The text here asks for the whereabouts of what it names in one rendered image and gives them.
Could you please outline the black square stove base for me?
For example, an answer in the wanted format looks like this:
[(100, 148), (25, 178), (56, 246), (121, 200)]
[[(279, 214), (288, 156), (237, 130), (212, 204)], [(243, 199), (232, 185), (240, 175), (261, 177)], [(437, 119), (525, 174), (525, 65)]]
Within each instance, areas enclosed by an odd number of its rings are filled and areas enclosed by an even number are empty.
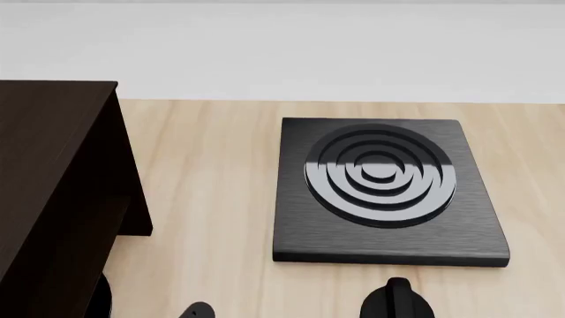
[[(311, 147), (348, 125), (386, 124), (435, 142), (456, 170), (456, 192), (441, 214), (411, 227), (357, 224), (322, 206), (305, 182)], [(294, 118), (282, 120), (273, 237), (275, 261), (507, 267), (509, 245), (463, 128), (453, 119)]]

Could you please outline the dark brown wooden cabinet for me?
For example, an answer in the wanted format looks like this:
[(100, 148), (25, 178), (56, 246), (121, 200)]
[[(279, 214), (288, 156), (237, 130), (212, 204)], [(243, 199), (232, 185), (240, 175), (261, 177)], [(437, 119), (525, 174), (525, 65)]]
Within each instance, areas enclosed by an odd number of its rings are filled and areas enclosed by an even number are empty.
[(0, 318), (84, 318), (152, 231), (116, 82), (0, 80)]

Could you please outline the glossy black spiral burner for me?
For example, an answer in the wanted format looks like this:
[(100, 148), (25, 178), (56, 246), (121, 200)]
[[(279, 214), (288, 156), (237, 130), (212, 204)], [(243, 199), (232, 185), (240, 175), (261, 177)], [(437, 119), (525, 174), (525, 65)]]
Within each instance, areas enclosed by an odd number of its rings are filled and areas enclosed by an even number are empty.
[(435, 142), (386, 124), (348, 125), (311, 147), (305, 182), (332, 213), (368, 227), (411, 227), (441, 214), (456, 192), (455, 166)]

